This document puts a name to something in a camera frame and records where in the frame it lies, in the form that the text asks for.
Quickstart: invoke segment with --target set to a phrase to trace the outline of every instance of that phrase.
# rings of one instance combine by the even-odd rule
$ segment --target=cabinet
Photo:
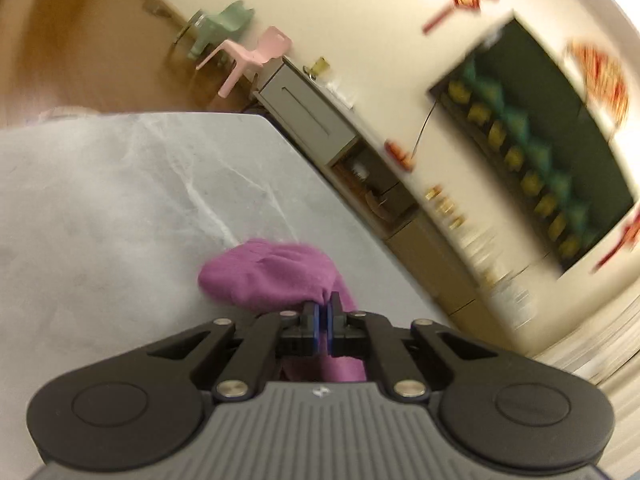
[[[283,125],[319,164],[327,164],[356,136],[353,128],[287,65],[260,91]]]
[[[475,277],[420,207],[415,189],[381,156],[376,135],[288,59],[254,95],[453,324],[511,348]]]

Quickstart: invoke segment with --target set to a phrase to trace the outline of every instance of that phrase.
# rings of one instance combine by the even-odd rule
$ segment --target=cabinet handle
[[[380,219],[383,219],[385,222],[391,224],[394,221],[394,218],[389,214],[389,212],[385,209],[383,204],[386,202],[383,200],[380,202],[372,191],[367,191],[364,194],[364,200],[371,209],[371,212]]]
[[[302,104],[300,99],[298,99],[295,95],[293,95],[288,88],[283,86],[283,87],[280,88],[280,90],[283,91],[283,92],[286,92],[287,94],[289,94],[291,96],[291,98],[295,102],[297,102],[300,105],[300,107],[309,115],[309,117],[311,117],[316,123],[318,123],[318,126],[320,126],[320,128],[322,128],[322,131],[324,131],[324,133],[326,134],[327,137],[329,137],[331,135],[327,130],[324,129],[324,126],[322,126],[322,123],[320,121],[318,121],[316,116],[313,115],[313,113],[304,104]]]

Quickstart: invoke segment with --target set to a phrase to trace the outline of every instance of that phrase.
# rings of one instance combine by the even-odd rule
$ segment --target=cable
[[[418,134],[418,140],[415,141],[414,150],[411,152],[412,158],[415,156],[415,152],[418,149],[418,143],[420,142],[420,138],[422,137],[424,127],[427,125],[427,121],[429,120],[429,117],[431,117],[431,114],[433,114],[433,111],[436,109],[437,105],[438,105],[437,101],[433,103],[433,106],[431,107],[431,110],[429,110],[427,118],[424,120],[424,124],[422,125],[422,129],[420,130],[420,134]]]

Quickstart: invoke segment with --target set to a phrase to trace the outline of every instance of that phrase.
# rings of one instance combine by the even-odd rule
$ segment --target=ribbed gray housing
[[[187,447],[133,471],[98,474],[51,463],[33,480],[506,480],[462,455],[428,412],[373,383],[269,383],[220,406]],[[596,468],[549,477],[602,480]]]

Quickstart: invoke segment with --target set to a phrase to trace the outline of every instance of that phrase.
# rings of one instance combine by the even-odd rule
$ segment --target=gray cabinet
[[[318,164],[327,164],[356,136],[314,83],[283,64],[260,90],[261,101]]]

